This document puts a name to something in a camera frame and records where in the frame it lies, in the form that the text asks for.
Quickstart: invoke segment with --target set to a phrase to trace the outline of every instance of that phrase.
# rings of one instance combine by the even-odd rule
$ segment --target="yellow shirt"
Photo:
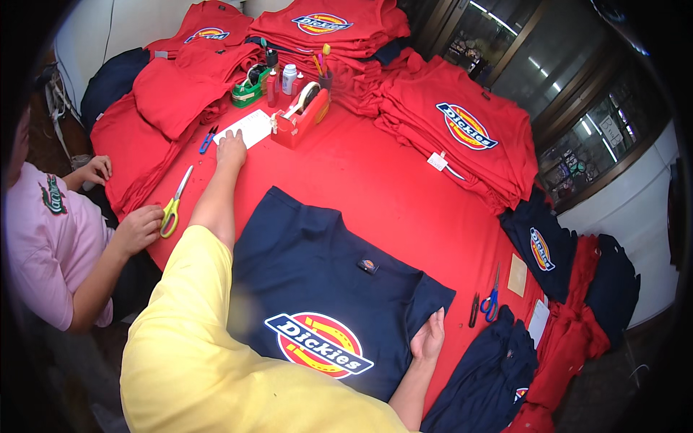
[[[189,227],[130,327],[121,401],[133,432],[406,432],[392,408],[226,331],[231,254]]]

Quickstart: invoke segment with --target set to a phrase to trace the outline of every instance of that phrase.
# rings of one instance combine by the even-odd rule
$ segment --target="yellow-handled scissors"
[[[183,180],[178,186],[178,191],[175,192],[173,198],[164,208],[164,219],[161,221],[161,229],[159,230],[162,238],[171,236],[175,230],[175,227],[178,225],[178,205],[180,204],[180,195],[183,193],[183,188],[185,188],[185,184],[188,183],[188,178],[192,172],[193,166],[190,166],[188,171],[186,171]]]

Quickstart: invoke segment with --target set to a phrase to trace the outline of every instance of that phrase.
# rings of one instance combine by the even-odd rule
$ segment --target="notepad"
[[[261,109],[257,109],[225,130],[219,131],[219,133],[214,136],[214,143],[219,145],[219,140],[226,136],[227,131],[233,131],[235,134],[238,130],[243,131],[245,147],[250,149],[272,132],[270,117]]]
[[[532,318],[529,320],[529,326],[527,331],[529,331],[529,336],[534,340],[534,348],[539,347],[539,340],[544,333],[544,328],[546,328],[546,321],[549,319],[549,308],[541,299],[536,300],[534,305],[534,312],[532,313]]]

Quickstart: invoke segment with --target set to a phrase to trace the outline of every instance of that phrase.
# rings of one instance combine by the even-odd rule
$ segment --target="tape dispenser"
[[[301,139],[309,133],[327,114],[330,108],[330,92],[320,85],[309,82],[296,96],[289,110],[279,110],[272,115],[272,140],[295,149]]]

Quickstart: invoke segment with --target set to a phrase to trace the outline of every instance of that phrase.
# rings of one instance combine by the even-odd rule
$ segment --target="red table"
[[[278,107],[288,102],[288,97],[283,98]],[[276,111],[267,107],[265,99],[245,109],[231,108],[219,119],[219,129],[258,108],[269,115]],[[209,128],[198,128],[146,200],[165,206],[188,167],[194,166],[181,197],[178,228],[148,249],[162,269],[216,167],[214,145],[205,155],[198,152]],[[475,292],[482,299],[489,295],[499,261],[500,305],[507,304],[527,326],[536,300],[543,299],[529,273],[523,298],[507,289],[511,254],[519,254],[497,217],[418,151],[375,128],[370,118],[332,104],[326,118],[296,150],[270,137],[250,148],[236,187],[237,236],[272,185],[304,204],[340,210],[350,231],[457,291],[445,320],[445,344],[426,396],[426,411],[467,346],[487,325],[480,313],[477,326],[469,328],[469,314]]]

